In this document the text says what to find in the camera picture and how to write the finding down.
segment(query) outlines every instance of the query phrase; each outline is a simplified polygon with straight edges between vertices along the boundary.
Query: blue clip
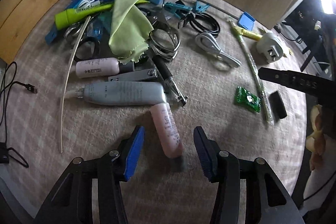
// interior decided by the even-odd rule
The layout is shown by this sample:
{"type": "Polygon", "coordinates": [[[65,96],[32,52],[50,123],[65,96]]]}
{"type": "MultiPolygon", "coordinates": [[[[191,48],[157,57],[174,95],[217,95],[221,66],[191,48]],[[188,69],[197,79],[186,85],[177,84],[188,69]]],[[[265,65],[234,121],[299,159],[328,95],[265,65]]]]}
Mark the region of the blue clip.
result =
{"type": "Polygon", "coordinates": [[[208,9],[210,7],[210,5],[206,4],[206,5],[202,5],[201,2],[199,2],[198,0],[195,3],[195,7],[193,9],[194,12],[205,12],[206,9],[208,9]]]}
{"type": "Polygon", "coordinates": [[[253,30],[253,25],[254,25],[255,19],[247,12],[244,12],[241,16],[240,19],[238,20],[238,26],[252,31],[253,30]]]}
{"type": "Polygon", "coordinates": [[[176,13],[178,10],[187,11],[187,12],[191,12],[193,10],[189,6],[171,3],[171,2],[164,3],[163,8],[167,10],[168,12],[174,14],[174,16],[176,16],[178,19],[181,19],[181,17],[176,13]]]}

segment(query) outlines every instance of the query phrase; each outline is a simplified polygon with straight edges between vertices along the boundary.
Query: pink lotion bottle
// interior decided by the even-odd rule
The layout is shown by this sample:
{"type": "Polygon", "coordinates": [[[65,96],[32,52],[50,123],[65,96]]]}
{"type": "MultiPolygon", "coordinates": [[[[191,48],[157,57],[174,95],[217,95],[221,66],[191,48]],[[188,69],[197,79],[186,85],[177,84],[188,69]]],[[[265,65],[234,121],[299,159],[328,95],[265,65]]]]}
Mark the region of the pink lotion bottle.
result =
{"type": "Polygon", "coordinates": [[[123,65],[114,57],[92,59],[77,62],[76,68],[73,67],[71,71],[75,71],[78,78],[111,76],[134,71],[134,63],[123,65]]]}
{"type": "Polygon", "coordinates": [[[170,159],[182,156],[183,145],[169,103],[154,105],[150,112],[164,154],[170,159]]]}

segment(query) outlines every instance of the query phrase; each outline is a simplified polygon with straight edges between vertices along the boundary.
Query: gray tube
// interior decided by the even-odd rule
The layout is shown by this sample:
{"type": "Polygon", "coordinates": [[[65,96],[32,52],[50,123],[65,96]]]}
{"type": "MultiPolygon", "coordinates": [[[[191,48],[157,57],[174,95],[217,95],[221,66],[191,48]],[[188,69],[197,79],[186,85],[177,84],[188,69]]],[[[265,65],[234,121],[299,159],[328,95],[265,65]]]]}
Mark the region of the gray tube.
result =
{"type": "Polygon", "coordinates": [[[85,86],[83,98],[89,103],[113,106],[156,105],[167,102],[163,86],[157,82],[93,83],[85,86]]]}

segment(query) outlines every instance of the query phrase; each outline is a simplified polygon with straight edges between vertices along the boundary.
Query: metal screw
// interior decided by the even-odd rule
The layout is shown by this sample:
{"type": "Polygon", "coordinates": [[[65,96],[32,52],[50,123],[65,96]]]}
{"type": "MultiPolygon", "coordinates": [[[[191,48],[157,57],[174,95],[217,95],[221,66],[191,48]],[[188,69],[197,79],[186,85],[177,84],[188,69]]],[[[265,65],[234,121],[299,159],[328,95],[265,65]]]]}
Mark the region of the metal screw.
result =
{"type": "Polygon", "coordinates": [[[81,157],[76,157],[72,160],[73,164],[80,164],[82,162],[82,158],[81,157]]]}
{"type": "Polygon", "coordinates": [[[221,151],[219,152],[219,155],[220,155],[221,157],[228,157],[228,156],[229,156],[229,152],[227,152],[226,150],[221,150],[221,151]]]}
{"type": "Polygon", "coordinates": [[[257,163],[263,165],[265,164],[265,160],[263,158],[257,158],[257,163]]]}
{"type": "Polygon", "coordinates": [[[111,151],[109,152],[109,155],[110,155],[111,157],[116,157],[116,156],[119,155],[119,151],[118,151],[118,150],[111,150],[111,151]]]}

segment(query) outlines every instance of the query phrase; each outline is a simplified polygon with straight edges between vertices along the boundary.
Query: light green cleaning cloth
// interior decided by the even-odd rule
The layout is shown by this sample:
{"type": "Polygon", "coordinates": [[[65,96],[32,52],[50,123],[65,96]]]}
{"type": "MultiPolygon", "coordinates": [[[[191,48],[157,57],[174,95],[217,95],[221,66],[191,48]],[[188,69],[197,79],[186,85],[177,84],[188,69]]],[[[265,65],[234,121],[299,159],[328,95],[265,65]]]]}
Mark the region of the light green cleaning cloth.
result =
{"type": "Polygon", "coordinates": [[[154,30],[147,17],[134,5],[138,0],[115,0],[109,46],[118,60],[137,62],[148,49],[146,40],[154,30]]]}

